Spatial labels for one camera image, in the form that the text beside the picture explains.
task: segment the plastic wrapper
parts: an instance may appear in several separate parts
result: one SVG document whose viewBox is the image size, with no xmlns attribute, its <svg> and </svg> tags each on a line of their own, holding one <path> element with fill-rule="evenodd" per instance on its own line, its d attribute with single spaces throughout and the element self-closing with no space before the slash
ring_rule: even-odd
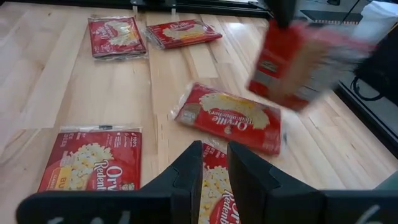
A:
<svg viewBox="0 0 398 224">
<path fill-rule="evenodd" d="M 136 190 L 141 179 L 141 128 L 61 128 L 39 192 L 45 190 Z"/>
<path fill-rule="evenodd" d="M 190 85 L 173 114 L 180 123 L 270 155 L 283 147 L 280 109 L 200 83 Z"/>
<path fill-rule="evenodd" d="M 209 25 L 195 19 L 147 26 L 146 36 L 160 49 L 209 42 L 222 37 Z"/>
<path fill-rule="evenodd" d="M 226 149 L 203 142 L 203 184 L 199 224 L 240 223 L 228 176 Z"/>
<path fill-rule="evenodd" d="M 353 39 L 345 26 L 270 21 L 248 90 L 295 111 L 304 109 L 367 58 L 374 45 Z"/>
<path fill-rule="evenodd" d="M 147 53 L 133 17 L 92 17 L 88 27 L 94 58 L 125 60 Z"/>
</svg>

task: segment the black metal frame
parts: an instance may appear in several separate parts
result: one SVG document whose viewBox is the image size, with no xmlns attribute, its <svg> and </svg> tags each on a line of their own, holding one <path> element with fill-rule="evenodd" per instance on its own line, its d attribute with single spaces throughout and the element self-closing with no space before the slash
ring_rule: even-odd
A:
<svg viewBox="0 0 398 224">
<path fill-rule="evenodd" d="M 354 112 L 367 128 L 398 158 L 398 138 L 348 86 L 340 82 L 335 90 L 336 95 Z"/>
<path fill-rule="evenodd" d="M 132 9 L 144 11 L 171 11 L 216 14 L 225 16 L 260 17 L 270 19 L 272 13 L 261 2 L 233 2 L 222 0 L 11 0 L 38 4 L 56 4 L 83 7 L 104 7 L 115 9 Z"/>
</svg>

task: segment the butcher block surface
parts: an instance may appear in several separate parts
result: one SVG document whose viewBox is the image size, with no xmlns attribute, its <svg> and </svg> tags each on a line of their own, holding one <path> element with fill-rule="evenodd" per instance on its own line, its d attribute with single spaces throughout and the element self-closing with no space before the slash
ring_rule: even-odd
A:
<svg viewBox="0 0 398 224">
<path fill-rule="evenodd" d="M 140 13 L 139 29 L 201 19 L 223 37 L 169 50 L 145 40 L 147 58 L 99 62 L 91 56 L 87 28 L 93 14 L 133 16 L 133 11 L 0 6 L 1 223 L 15 223 L 18 203 L 37 191 L 61 126 L 142 127 L 144 186 L 192 141 L 212 138 L 170 114 L 192 81 L 270 104 L 245 89 L 267 30 L 264 19 Z M 277 157 L 261 156 L 315 188 L 372 189 L 398 169 L 395 157 L 333 92 L 302 114 L 283 110 L 282 119 L 287 147 Z"/>
</svg>

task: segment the robotic arm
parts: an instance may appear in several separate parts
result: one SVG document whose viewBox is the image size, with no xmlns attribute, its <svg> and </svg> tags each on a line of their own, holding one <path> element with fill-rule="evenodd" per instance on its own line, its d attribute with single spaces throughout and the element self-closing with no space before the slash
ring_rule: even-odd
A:
<svg viewBox="0 0 398 224">
<path fill-rule="evenodd" d="M 42 192 L 17 209 L 18 224 L 198 223 L 202 145 L 195 141 L 137 191 Z M 398 191 L 317 190 L 245 146 L 228 144 L 229 179 L 242 224 L 397 223 Z"/>
</svg>

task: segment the popcorn bag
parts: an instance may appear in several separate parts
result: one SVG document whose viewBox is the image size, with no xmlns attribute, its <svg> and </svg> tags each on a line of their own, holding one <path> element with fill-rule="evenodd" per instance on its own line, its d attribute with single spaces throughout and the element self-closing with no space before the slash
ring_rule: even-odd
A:
<svg viewBox="0 0 398 224">
<path fill-rule="evenodd" d="M 139 189 L 141 136 L 128 126 L 62 128 L 38 191 Z"/>
<path fill-rule="evenodd" d="M 199 224 L 241 223 L 229 183 L 226 152 L 203 143 Z"/>
<path fill-rule="evenodd" d="M 175 120 L 271 155 L 282 147 L 280 109 L 218 91 L 200 83 L 189 87 Z"/>
<path fill-rule="evenodd" d="M 94 58 L 124 60 L 147 53 L 133 17 L 88 18 L 88 27 Z"/>
<path fill-rule="evenodd" d="M 209 25 L 194 19 L 147 26 L 146 36 L 161 49 L 209 42 L 222 37 Z"/>
</svg>

